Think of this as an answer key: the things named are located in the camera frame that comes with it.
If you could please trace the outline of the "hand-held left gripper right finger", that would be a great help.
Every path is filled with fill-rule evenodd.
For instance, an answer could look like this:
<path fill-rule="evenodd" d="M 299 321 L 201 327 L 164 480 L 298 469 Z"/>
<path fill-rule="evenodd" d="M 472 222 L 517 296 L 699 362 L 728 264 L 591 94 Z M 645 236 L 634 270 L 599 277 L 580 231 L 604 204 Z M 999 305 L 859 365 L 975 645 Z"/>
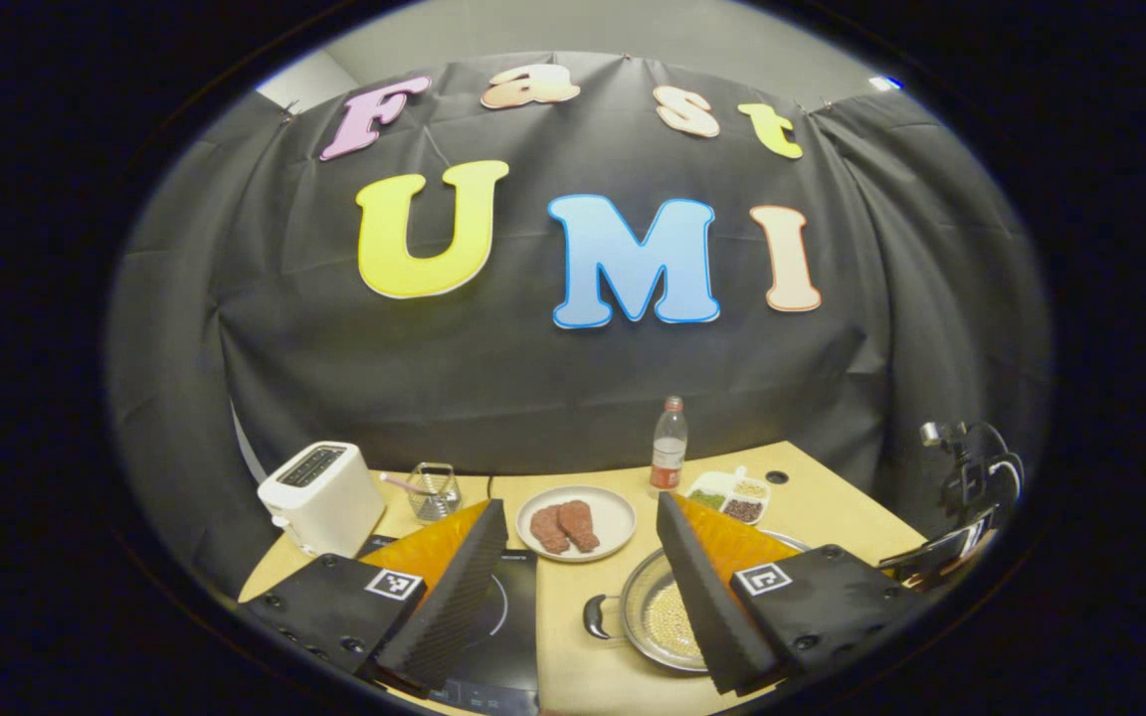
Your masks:
<path fill-rule="evenodd" d="M 720 693 L 842 669 L 927 607 L 842 546 L 793 549 L 682 495 L 661 495 L 657 534 Z"/>

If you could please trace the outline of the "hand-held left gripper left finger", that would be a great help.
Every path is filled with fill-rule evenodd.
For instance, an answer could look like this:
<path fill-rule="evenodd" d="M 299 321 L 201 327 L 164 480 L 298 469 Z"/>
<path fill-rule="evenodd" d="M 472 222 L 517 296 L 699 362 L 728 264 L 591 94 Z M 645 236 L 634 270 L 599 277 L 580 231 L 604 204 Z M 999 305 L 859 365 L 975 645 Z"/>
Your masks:
<path fill-rule="evenodd" d="M 240 609 L 353 678 L 427 697 L 458 661 L 507 538 L 503 499 L 482 499 L 362 559 L 317 556 Z"/>

